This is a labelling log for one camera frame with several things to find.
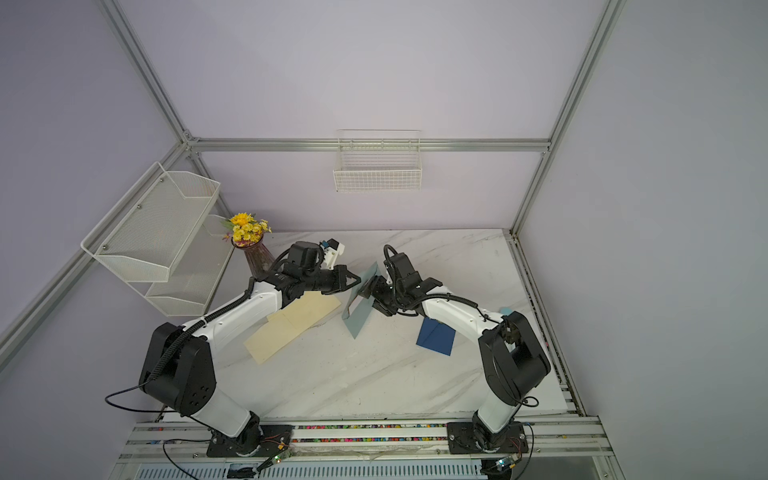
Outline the light teal envelope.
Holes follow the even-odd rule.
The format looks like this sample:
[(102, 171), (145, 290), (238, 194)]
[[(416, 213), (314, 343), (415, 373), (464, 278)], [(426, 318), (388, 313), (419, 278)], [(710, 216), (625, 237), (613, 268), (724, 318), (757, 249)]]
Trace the light teal envelope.
[(359, 336), (373, 311), (374, 298), (370, 290), (378, 274), (378, 263), (374, 262), (363, 274), (361, 283), (352, 289), (342, 311), (342, 321), (353, 339)]

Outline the dark blue envelope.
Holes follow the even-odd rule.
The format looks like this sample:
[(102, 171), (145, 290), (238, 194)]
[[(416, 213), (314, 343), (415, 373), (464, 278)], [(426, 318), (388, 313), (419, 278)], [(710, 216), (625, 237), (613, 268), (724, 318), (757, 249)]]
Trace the dark blue envelope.
[(450, 356), (456, 337), (456, 331), (450, 326), (425, 317), (419, 330), (416, 345), (424, 349)]

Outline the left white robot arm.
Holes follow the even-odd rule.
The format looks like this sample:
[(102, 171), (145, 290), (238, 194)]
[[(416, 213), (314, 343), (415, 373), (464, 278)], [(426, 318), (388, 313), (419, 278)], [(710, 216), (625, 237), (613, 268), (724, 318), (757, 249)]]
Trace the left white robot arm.
[(259, 416), (218, 386), (221, 352), (241, 333), (285, 309), (307, 292), (332, 295), (361, 283), (338, 263), (344, 245), (335, 239), (298, 241), (266, 272), (249, 278), (244, 293), (217, 310), (182, 325), (166, 322), (153, 332), (138, 389), (183, 417), (227, 440), (240, 455), (265, 437)]

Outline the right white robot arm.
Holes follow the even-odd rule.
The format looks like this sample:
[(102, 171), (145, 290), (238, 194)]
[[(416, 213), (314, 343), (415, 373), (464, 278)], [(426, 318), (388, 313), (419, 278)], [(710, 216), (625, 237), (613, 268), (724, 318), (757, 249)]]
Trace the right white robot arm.
[(452, 329), (478, 346), (489, 393), (469, 421), (446, 424), (452, 454), (529, 451), (532, 436), (516, 420), (539, 402), (530, 392), (551, 372), (551, 363), (529, 320), (518, 311), (491, 312), (452, 293), (437, 279), (423, 278), (409, 257), (383, 247), (385, 277), (371, 281), (373, 307), (386, 316), (418, 316)]

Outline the pale yellow envelope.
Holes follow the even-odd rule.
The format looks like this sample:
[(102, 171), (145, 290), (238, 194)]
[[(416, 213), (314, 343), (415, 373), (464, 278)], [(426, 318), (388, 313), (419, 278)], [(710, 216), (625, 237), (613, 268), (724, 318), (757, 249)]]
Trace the pale yellow envelope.
[(306, 330), (332, 314), (340, 305), (341, 302), (334, 295), (307, 292), (267, 319), (269, 322), (287, 323), (293, 328)]

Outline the cream lined letter paper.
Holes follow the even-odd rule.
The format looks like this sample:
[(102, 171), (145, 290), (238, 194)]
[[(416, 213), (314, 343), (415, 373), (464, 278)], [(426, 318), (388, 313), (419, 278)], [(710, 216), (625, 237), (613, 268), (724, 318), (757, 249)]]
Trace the cream lined letter paper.
[(294, 323), (287, 318), (268, 321), (244, 342), (244, 346), (261, 365), (309, 328), (307, 324)]

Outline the purple ribbed glass vase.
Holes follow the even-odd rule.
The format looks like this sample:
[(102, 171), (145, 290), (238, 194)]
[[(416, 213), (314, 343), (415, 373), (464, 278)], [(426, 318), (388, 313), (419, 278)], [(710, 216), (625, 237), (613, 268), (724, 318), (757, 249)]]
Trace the purple ribbed glass vase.
[(240, 250), (244, 253), (251, 276), (254, 278), (264, 276), (275, 261), (274, 255), (263, 240), (248, 243), (240, 247)]

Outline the yellow flower bouquet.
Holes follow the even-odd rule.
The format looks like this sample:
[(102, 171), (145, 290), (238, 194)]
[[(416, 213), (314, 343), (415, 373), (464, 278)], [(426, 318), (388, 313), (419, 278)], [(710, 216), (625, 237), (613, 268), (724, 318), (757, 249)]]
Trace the yellow flower bouquet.
[(267, 220), (257, 219), (249, 213), (239, 213), (222, 221), (226, 228), (226, 237), (237, 248), (246, 248), (258, 244), (272, 229)]

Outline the white mesh two-tier shelf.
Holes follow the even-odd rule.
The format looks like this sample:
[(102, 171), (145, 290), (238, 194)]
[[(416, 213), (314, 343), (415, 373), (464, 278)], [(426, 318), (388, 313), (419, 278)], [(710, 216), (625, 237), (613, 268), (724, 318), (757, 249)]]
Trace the white mesh two-tier shelf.
[(198, 317), (233, 253), (214, 212), (220, 183), (152, 165), (81, 248), (167, 317)]

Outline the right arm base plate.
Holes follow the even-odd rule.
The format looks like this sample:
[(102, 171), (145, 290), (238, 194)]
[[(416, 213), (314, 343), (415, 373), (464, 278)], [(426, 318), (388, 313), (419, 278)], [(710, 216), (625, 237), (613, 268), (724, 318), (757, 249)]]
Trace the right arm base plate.
[(511, 421), (492, 433), (481, 424), (450, 422), (446, 425), (451, 454), (523, 454), (529, 452), (528, 437), (520, 422)]

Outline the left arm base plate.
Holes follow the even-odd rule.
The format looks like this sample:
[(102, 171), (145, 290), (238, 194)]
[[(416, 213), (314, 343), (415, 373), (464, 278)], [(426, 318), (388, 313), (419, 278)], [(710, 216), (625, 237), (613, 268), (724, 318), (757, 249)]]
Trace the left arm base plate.
[(227, 457), (270, 457), (288, 449), (294, 428), (287, 424), (260, 425), (246, 428), (237, 437), (228, 437), (218, 431), (208, 444), (206, 456)]

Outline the aluminium mounting rail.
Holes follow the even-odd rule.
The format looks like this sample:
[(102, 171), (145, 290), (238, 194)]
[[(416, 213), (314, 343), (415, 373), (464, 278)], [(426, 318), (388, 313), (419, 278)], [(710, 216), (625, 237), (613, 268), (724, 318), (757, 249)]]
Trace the aluminium mounting rail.
[(472, 452), (446, 419), (268, 422), (239, 456), (191, 421), (138, 423), (112, 479), (622, 479), (601, 422), (526, 417), (496, 452)]

